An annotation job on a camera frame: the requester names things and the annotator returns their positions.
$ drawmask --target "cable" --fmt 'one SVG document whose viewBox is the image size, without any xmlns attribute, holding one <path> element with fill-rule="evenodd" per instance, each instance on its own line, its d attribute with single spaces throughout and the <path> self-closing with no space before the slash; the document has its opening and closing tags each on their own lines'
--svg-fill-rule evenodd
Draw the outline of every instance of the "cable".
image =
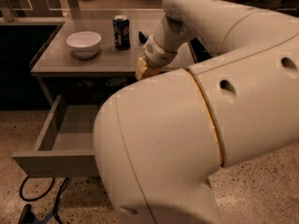
<svg viewBox="0 0 299 224">
<path fill-rule="evenodd" d="M 49 186 L 49 188 L 46 190 L 46 192 L 45 192 L 44 194 L 40 195 L 39 197 L 29 199 L 29 198 L 25 198 L 25 197 L 23 196 L 23 194 L 22 194 L 23 187 L 24 187 L 24 185 L 25 185 L 25 183 L 27 182 L 28 179 L 29 179 L 29 176 L 27 176 L 27 177 L 22 181 L 21 186 L 20 186 L 20 196 L 21 196 L 21 198 L 22 198 L 24 201 L 26 201 L 26 202 L 35 202 L 35 201 L 37 201 L 37 200 L 43 198 L 44 196 L 46 196 L 46 195 L 48 194 L 48 192 L 52 189 L 52 187 L 53 187 L 53 185 L 54 185 L 54 183 L 55 183 L 55 178 L 53 178 L 53 179 L 52 179 L 52 182 L 51 182 L 51 184 L 50 184 L 50 186 Z"/>
<path fill-rule="evenodd" d="M 54 208 L 53 208 L 53 215 L 54 215 L 54 218 L 56 219 L 56 221 L 59 223 L 59 224 L 63 224 L 63 222 L 60 220 L 59 216 L 58 216 L 58 204 L 59 204 L 59 201 L 60 201 L 60 196 L 62 195 L 62 193 L 64 192 L 67 184 L 69 182 L 69 177 L 66 177 L 63 184 L 60 186 L 59 190 L 58 190 L 58 193 L 57 193 L 57 196 L 56 196 L 56 199 L 55 199 L 55 204 L 54 204 Z"/>
</svg>

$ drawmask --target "black can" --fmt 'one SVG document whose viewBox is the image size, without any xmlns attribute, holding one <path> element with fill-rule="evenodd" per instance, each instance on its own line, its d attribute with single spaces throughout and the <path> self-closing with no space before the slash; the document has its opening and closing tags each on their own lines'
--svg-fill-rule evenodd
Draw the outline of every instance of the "black can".
<svg viewBox="0 0 299 224">
<path fill-rule="evenodd" d="M 113 19 L 114 40 L 117 49 L 130 48 L 130 22 L 125 15 L 116 16 Z"/>
</svg>

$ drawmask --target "open drawer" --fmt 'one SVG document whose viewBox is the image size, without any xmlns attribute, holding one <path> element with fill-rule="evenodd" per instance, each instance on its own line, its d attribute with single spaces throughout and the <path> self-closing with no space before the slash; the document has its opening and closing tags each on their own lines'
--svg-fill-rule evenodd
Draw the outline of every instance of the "open drawer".
<svg viewBox="0 0 299 224">
<path fill-rule="evenodd" d="M 31 177 L 99 176 L 93 151 L 97 105 L 68 105 L 57 96 L 33 150 L 13 159 Z"/>
</svg>

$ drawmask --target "can lid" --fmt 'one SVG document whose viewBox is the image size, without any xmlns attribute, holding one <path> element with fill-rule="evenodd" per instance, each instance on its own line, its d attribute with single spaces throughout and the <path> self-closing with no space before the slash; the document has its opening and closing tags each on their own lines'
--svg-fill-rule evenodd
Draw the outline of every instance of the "can lid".
<svg viewBox="0 0 299 224">
<path fill-rule="evenodd" d="M 118 15 L 114 17 L 115 21 L 126 21 L 128 20 L 128 16 L 127 15 Z"/>
</svg>

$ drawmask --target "black cable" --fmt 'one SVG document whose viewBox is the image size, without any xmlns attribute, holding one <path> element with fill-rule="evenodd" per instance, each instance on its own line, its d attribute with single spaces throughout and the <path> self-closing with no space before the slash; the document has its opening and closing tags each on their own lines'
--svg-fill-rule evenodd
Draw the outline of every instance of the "black cable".
<svg viewBox="0 0 299 224">
<path fill-rule="evenodd" d="M 68 184 L 68 181 L 69 181 L 69 177 L 66 177 L 63 184 L 60 186 L 59 190 L 58 190 L 58 193 L 57 193 L 57 196 L 56 196 L 56 199 L 55 199 L 55 204 L 54 204 L 54 208 L 53 208 L 53 215 L 54 215 L 54 218 L 55 220 L 59 223 L 59 224 L 63 224 L 63 222 L 60 220 L 59 216 L 58 216 L 58 204 L 59 204 L 59 201 L 60 201 L 60 196 L 62 195 L 62 193 L 64 192 L 67 184 Z"/>
<path fill-rule="evenodd" d="M 27 176 L 27 177 L 22 181 L 21 186 L 20 186 L 20 196 L 21 196 L 21 198 L 22 198 L 24 201 L 26 201 L 26 202 L 35 202 L 35 201 L 37 201 L 37 200 L 43 198 L 44 196 L 46 196 L 46 195 L 48 194 L 48 192 L 52 189 L 52 187 L 53 187 L 53 185 L 54 185 L 54 183 L 55 183 L 55 178 L 53 178 L 53 179 L 52 179 L 52 182 L 51 182 L 51 184 L 50 184 L 50 186 L 49 186 L 49 188 L 46 190 L 46 192 L 45 192 L 44 194 L 40 195 L 39 197 L 29 199 L 29 198 L 25 198 L 25 197 L 23 196 L 23 194 L 22 194 L 23 187 L 24 187 L 24 185 L 25 185 L 25 183 L 27 182 L 28 179 L 29 179 L 29 176 Z"/>
</svg>

